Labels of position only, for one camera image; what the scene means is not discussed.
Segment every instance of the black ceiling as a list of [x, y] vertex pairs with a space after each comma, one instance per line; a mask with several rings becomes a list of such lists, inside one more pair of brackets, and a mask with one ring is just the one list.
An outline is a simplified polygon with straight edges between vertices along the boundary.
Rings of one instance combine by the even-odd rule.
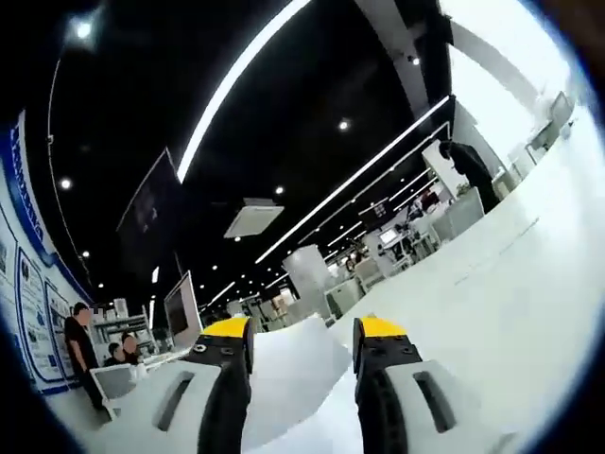
[[[115, 227], [163, 149], [180, 161], [231, 64], [286, 4], [113, 1], [95, 17], [93, 45], [63, 48], [52, 109], [52, 163], [56, 178], [74, 181], [70, 191], [60, 192], [60, 204], [78, 251], [90, 251], [86, 264], [98, 302], [126, 296], [137, 306], [151, 294], [161, 298], [176, 283], [171, 255], [157, 264], [160, 283], [154, 287], [121, 271]], [[434, 104], [451, 90], [445, 43], [430, 26], [439, 13], [436, 3], [397, 4], [408, 27], [427, 25], [416, 45], [429, 104]], [[69, 27], [66, 16], [58, 24], [56, 34], [62, 36]], [[28, 104], [32, 181], [61, 256], [84, 280], [51, 190], [44, 143], [53, 70], [54, 57], [47, 58], [43, 82]], [[434, 123], [450, 119], [450, 113], [439, 111]], [[346, 132], [337, 128], [342, 118], [351, 122]], [[393, 64], [354, 0], [311, 1], [235, 84], [183, 184], [188, 202], [175, 250], [193, 273], [199, 304], [233, 280], [237, 285], [216, 306], [275, 279], [287, 250], [296, 249], [425, 132], [410, 134], [260, 265], [254, 261], [414, 120]], [[327, 252], [341, 225], [354, 225], [360, 209], [394, 194], [404, 185], [401, 179], [411, 181], [423, 170], [420, 154], [412, 156], [303, 244], [315, 243]], [[426, 182], [420, 179], [410, 190]], [[285, 188], [282, 196], [273, 194], [277, 185]], [[223, 235], [244, 197], [273, 198], [285, 210], [261, 235], [235, 243]], [[104, 288], [97, 288], [100, 282]]]

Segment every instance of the ceiling spotlight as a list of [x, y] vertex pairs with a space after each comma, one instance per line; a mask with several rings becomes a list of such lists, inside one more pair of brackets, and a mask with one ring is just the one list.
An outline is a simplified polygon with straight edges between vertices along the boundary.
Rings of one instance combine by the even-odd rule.
[[72, 181], [67, 177], [61, 178], [59, 181], [59, 186], [64, 191], [71, 189], [73, 185], [74, 184], [72, 183]]
[[88, 22], [82, 22], [80, 24], [78, 24], [78, 26], [76, 27], [76, 34], [78, 35], [78, 37], [83, 40], [84, 38], [86, 38], [88, 35], [91, 34], [91, 30], [93, 28], [91, 27], [90, 23]]
[[340, 123], [338, 123], [338, 129], [341, 131], [346, 131], [351, 127], [351, 123], [349, 123], [349, 120], [340, 120]]

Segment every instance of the seated person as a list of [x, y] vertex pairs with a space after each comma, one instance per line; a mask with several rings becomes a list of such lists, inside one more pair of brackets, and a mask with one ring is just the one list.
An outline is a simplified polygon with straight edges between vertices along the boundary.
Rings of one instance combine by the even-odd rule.
[[103, 364], [105, 367], [117, 366], [118, 364], [126, 363], [126, 355], [124, 354], [124, 349], [119, 343], [110, 343], [109, 351], [111, 356], [105, 360], [105, 363]]
[[124, 349], [124, 356], [126, 357], [127, 363], [136, 366], [141, 362], [141, 354], [137, 349], [136, 339], [132, 334], [124, 333], [122, 335], [122, 348]]

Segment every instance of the monitor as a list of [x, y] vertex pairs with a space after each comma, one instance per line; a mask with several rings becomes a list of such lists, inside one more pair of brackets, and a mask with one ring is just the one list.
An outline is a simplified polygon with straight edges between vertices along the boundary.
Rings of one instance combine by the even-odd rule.
[[166, 295], [164, 310], [175, 347], [192, 347], [198, 340], [202, 324], [198, 313], [198, 303], [193, 291], [191, 271], [188, 271]]
[[380, 240], [383, 244], [389, 244], [393, 239], [397, 237], [395, 229], [388, 229], [386, 232], [380, 234]]

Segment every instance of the ceiling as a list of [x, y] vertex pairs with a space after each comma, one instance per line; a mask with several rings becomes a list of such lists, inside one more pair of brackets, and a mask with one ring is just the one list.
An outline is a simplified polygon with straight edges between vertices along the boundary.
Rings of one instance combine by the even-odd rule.
[[[150, 276], [141, 282], [123, 271], [115, 228], [164, 148], [176, 163], [181, 160], [217, 85], [287, 3], [113, 1], [95, 14], [86, 45], [67, 42], [62, 48], [51, 111], [52, 167], [57, 179], [73, 181], [69, 191], [59, 191], [60, 206], [78, 253], [90, 252], [84, 260], [87, 271], [66, 234], [52, 190], [44, 138], [55, 60], [46, 58], [43, 81], [27, 104], [32, 182], [61, 256], [98, 303], [126, 297], [131, 307], [140, 307], [153, 294], [162, 298], [177, 282], [170, 253], [154, 264], [161, 269], [155, 286]], [[427, 111], [451, 92], [446, 44], [430, 26], [439, 14], [437, 5], [396, 3], [406, 26], [425, 26], [414, 41], [421, 64], [410, 61], [409, 71], [423, 73]], [[55, 35], [69, 30], [66, 18], [58, 20]], [[434, 125], [452, 119], [448, 107], [433, 115]], [[342, 119], [350, 122], [346, 131], [338, 128]], [[261, 283], [280, 273], [287, 251], [299, 247], [430, 131], [415, 130], [259, 265], [256, 259], [415, 119], [391, 58], [355, 1], [311, 1], [230, 91], [183, 183], [186, 204], [174, 252], [192, 271], [199, 305], [207, 305], [232, 281], [236, 284], [213, 310], [264, 291]], [[412, 155], [302, 245], [318, 244], [324, 254], [333, 250], [327, 244], [359, 221], [359, 211], [393, 195], [425, 169], [420, 153]], [[422, 177], [397, 200], [427, 182]], [[284, 194], [274, 193], [278, 185]], [[261, 235], [235, 242], [223, 235], [243, 198], [274, 199], [285, 210]], [[343, 239], [335, 247], [345, 244]]]

